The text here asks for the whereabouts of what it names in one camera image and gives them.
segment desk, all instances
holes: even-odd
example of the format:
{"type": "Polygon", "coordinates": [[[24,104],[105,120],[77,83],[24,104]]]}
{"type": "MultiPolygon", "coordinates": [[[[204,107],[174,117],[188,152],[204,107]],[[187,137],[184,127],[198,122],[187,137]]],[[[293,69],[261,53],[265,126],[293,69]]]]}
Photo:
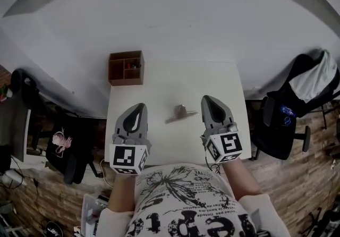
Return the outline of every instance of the desk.
{"type": "MultiPolygon", "coordinates": [[[[174,163],[205,164],[205,151],[200,136],[205,130],[201,116],[201,99],[211,95],[224,102],[237,123],[243,153],[251,157],[247,109],[239,72],[234,63],[147,61],[144,85],[111,87],[108,105],[105,161],[109,162],[118,117],[129,107],[145,103],[148,108],[148,139],[152,144],[147,165],[174,163]],[[174,106],[183,104],[200,115],[165,124],[173,116],[174,106]]],[[[209,163],[212,157],[207,153],[209,163]]]]}

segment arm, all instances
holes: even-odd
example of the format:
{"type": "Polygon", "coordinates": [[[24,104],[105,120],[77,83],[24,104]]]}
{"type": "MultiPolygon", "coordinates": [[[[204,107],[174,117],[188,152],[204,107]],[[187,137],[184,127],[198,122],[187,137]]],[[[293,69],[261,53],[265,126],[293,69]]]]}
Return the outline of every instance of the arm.
{"type": "Polygon", "coordinates": [[[222,167],[237,201],[244,196],[262,194],[259,183],[239,158],[223,164],[222,167]]]}
{"type": "Polygon", "coordinates": [[[100,213],[96,237],[123,237],[134,212],[134,176],[116,174],[108,206],[100,213]]]}
{"type": "Polygon", "coordinates": [[[134,211],[134,176],[116,174],[108,208],[116,213],[134,211]]]}

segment wire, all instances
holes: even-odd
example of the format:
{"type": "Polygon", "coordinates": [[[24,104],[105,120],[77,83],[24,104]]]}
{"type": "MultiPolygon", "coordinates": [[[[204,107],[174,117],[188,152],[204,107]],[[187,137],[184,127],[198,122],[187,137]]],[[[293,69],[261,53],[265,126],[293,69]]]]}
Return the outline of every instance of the wire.
{"type": "Polygon", "coordinates": [[[11,184],[10,184],[9,187],[7,187],[7,186],[2,182],[2,180],[1,180],[0,186],[3,187],[3,188],[5,188],[5,189],[14,190],[14,189],[18,188],[18,187],[22,184],[22,182],[23,182],[23,174],[22,174],[22,171],[21,171],[21,169],[20,169],[18,163],[15,161],[15,159],[14,159],[13,157],[11,157],[11,158],[12,158],[12,160],[14,160],[14,162],[16,163],[17,167],[18,167],[19,170],[20,170],[20,173],[21,173],[21,182],[20,182],[20,184],[18,184],[17,186],[15,186],[15,187],[12,188],[11,185],[12,185],[12,183],[13,183],[13,180],[11,181],[11,184]]]}
{"type": "Polygon", "coordinates": [[[102,171],[102,173],[103,173],[103,178],[104,178],[106,184],[109,185],[111,188],[113,188],[113,186],[111,186],[110,184],[108,184],[108,182],[106,181],[105,172],[104,172],[104,170],[103,170],[103,168],[102,168],[102,166],[101,166],[101,163],[103,162],[103,160],[104,160],[104,159],[102,159],[102,160],[100,161],[100,169],[101,169],[101,171],[102,171]]]}
{"type": "Polygon", "coordinates": [[[41,212],[40,212],[40,210],[39,210],[39,208],[38,208],[38,197],[39,197],[39,192],[38,192],[38,181],[37,181],[36,179],[33,179],[33,182],[34,182],[34,185],[35,185],[35,187],[36,187],[36,189],[37,189],[37,196],[36,196],[36,201],[35,201],[36,209],[37,209],[38,213],[39,213],[43,218],[45,218],[45,216],[41,214],[41,212]]]}
{"type": "Polygon", "coordinates": [[[213,172],[213,167],[215,167],[215,174],[219,174],[219,175],[221,175],[221,173],[220,173],[220,171],[219,171],[219,164],[212,164],[211,166],[209,166],[209,164],[208,164],[208,161],[207,161],[207,148],[206,148],[206,146],[205,145],[203,145],[204,146],[204,153],[205,153],[205,158],[206,158],[206,164],[207,164],[207,166],[208,166],[208,168],[210,169],[210,171],[212,171],[213,172]]]}
{"type": "Polygon", "coordinates": [[[23,176],[24,178],[29,178],[29,179],[33,179],[33,180],[35,180],[35,178],[34,177],[31,177],[31,176],[27,176],[27,175],[21,175],[21,176],[23,176]]]}

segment wooden shelf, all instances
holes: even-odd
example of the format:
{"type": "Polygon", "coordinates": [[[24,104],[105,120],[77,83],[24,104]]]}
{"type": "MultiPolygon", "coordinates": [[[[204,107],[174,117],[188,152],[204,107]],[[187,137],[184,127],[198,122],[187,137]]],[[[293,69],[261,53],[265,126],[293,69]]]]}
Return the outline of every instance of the wooden shelf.
{"type": "Polygon", "coordinates": [[[108,81],[112,86],[142,85],[144,58],[142,51],[110,54],[108,81]]]}

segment black office chair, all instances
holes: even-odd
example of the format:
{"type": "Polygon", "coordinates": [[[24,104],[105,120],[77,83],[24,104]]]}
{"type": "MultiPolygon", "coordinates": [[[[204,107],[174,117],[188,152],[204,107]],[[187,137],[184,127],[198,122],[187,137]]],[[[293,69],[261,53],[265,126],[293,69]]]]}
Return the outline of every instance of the black office chair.
{"type": "Polygon", "coordinates": [[[37,148],[40,138],[49,138],[46,149],[46,158],[64,175],[64,182],[79,184],[89,164],[95,177],[103,177],[94,167],[94,157],[91,153],[94,139],[94,121],[92,119],[79,118],[68,115],[69,112],[60,107],[56,107],[57,114],[54,117],[55,124],[52,131],[41,131],[42,126],[38,125],[36,133],[33,135],[32,148],[37,148]],[[53,135],[64,130],[66,138],[72,137],[70,148],[63,152],[57,153],[58,146],[52,143],[53,135]]]}
{"type": "Polygon", "coordinates": [[[321,57],[313,60],[308,55],[296,57],[288,78],[278,91],[267,93],[261,103],[261,109],[256,117],[255,128],[251,135],[251,141],[257,147],[255,156],[250,160],[257,160],[261,151],[278,159],[288,159],[293,146],[293,140],[303,140],[303,151],[307,151],[310,142],[310,128],[306,126],[304,134],[296,134],[296,118],[280,111],[280,106],[290,108],[296,117],[302,117],[313,109],[331,101],[340,92],[334,93],[339,85],[340,74],[337,70],[331,83],[314,99],[305,103],[300,100],[292,90],[289,81],[302,74],[320,61],[321,57]]]}
{"type": "Polygon", "coordinates": [[[46,158],[64,175],[64,182],[79,184],[84,176],[87,164],[90,165],[96,177],[103,177],[102,173],[97,173],[91,154],[93,146],[93,126],[94,119],[80,118],[70,116],[70,112],[60,107],[56,107],[56,113],[52,111],[39,96],[39,89],[35,80],[24,70],[17,69],[11,77],[11,89],[14,93],[20,93],[26,107],[34,112],[47,117],[54,122],[53,130],[43,131],[42,125],[36,125],[33,130],[31,147],[33,152],[41,155],[42,151],[37,151],[37,145],[40,138],[50,138],[46,149],[46,158]],[[52,143],[53,135],[64,129],[65,137],[72,137],[70,148],[58,154],[57,145],[52,143]]]}

